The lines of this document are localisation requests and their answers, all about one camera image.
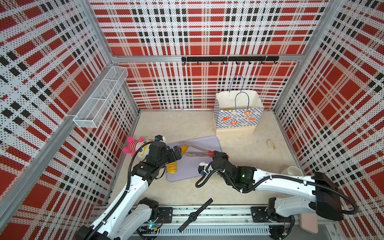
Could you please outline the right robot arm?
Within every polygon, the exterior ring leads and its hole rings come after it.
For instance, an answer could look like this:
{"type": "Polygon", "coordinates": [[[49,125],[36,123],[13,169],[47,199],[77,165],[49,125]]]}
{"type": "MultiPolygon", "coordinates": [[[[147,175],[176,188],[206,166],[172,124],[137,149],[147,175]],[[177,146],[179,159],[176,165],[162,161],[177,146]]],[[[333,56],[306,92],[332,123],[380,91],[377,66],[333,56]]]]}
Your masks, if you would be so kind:
{"type": "Polygon", "coordinates": [[[235,166],[226,153],[214,151],[212,161],[200,163],[198,171],[202,175],[203,186],[213,174],[220,175],[225,183],[241,194],[272,191],[288,195],[287,198],[270,198],[268,214],[282,217],[299,214],[317,214],[331,220],[342,221],[345,215],[359,212],[357,203],[341,193],[338,186],[324,173],[316,172],[314,176],[288,176],[269,173],[254,167],[235,166]]]}

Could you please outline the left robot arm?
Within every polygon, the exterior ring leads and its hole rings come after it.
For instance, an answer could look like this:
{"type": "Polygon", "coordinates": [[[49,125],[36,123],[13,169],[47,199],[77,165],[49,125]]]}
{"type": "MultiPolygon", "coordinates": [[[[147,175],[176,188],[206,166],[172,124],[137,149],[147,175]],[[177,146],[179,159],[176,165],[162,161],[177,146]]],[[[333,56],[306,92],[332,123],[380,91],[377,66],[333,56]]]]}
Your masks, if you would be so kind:
{"type": "Polygon", "coordinates": [[[89,226],[82,226],[76,233],[76,240],[127,240],[139,227],[158,218],[159,203],[144,198],[132,210],[135,202],[147,190],[167,164],[182,158],[180,147],[170,148],[163,141],[148,142],[149,152],[144,160],[130,171],[125,187],[112,204],[89,226]]]}

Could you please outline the ridged fake bread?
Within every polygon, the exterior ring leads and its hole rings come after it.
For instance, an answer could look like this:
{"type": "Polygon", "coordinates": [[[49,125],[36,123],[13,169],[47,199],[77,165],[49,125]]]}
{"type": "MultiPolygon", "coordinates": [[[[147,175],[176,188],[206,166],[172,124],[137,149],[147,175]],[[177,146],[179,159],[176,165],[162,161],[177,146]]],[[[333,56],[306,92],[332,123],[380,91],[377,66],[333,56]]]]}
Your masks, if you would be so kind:
{"type": "MultiPolygon", "coordinates": [[[[187,152],[189,147],[188,146],[180,146],[180,148],[182,150],[181,154],[183,156],[187,152]]],[[[177,166],[178,166],[177,162],[173,162],[173,163],[167,164],[167,166],[166,166],[167,172],[169,174],[171,174],[171,175],[175,174],[177,172],[177,170],[178,170],[177,166]]]]}

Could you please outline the red handled metal tongs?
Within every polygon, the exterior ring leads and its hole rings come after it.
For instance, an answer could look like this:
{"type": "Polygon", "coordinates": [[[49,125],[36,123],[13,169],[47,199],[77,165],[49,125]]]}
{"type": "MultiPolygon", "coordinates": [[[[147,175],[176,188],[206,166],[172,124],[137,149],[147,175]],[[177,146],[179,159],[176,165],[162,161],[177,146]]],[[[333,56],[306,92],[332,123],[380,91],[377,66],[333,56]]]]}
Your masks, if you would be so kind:
{"type": "Polygon", "coordinates": [[[223,152],[204,149],[192,143],[184,143],[180,145],[180,148],[182,149],[182,155],[190,158],[210,158],[213,160],[219,154],[223,154],[227,159],[230,159],[230,156],[223,152]]]}

